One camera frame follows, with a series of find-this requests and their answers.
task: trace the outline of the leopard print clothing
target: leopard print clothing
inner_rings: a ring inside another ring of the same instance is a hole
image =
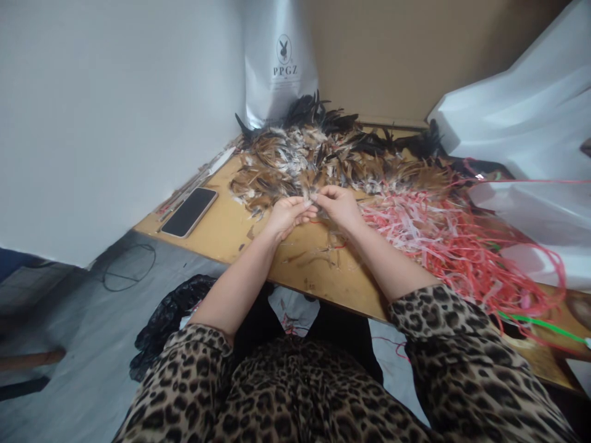
[[[431,428],[329,344],[280,338],[233,370],[223,335],[189,325],[146,374],[115,441],[577,441],[476,306],[438,285],[389,312]]]

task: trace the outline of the silver bag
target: silver bag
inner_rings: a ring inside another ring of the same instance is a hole
[[[299,0],[244,6],[246,124],[278,126],[295,99],[318,89],[312,38]]]

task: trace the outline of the bunny logo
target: bunny logo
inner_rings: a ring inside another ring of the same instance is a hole
[[[277,59],[282,65],[287,65],[291,61],[291,40],[285,34],[277,40]]]

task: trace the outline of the person's left hand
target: person's left hand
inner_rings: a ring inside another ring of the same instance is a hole
[[[304,202],[303,197],[281,199],[273,206],[264,232],[273,235],[277,241],[285,240],[297,225],[308,223],[311,218],[316,217],[317,212],[318,208],[312,206],[311,201]]]

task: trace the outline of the smartphone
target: smartphone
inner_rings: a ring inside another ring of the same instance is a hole
[[[171,236],[187,238],[217,199],[217,192],[196,188],[162,226],[161,231]]]

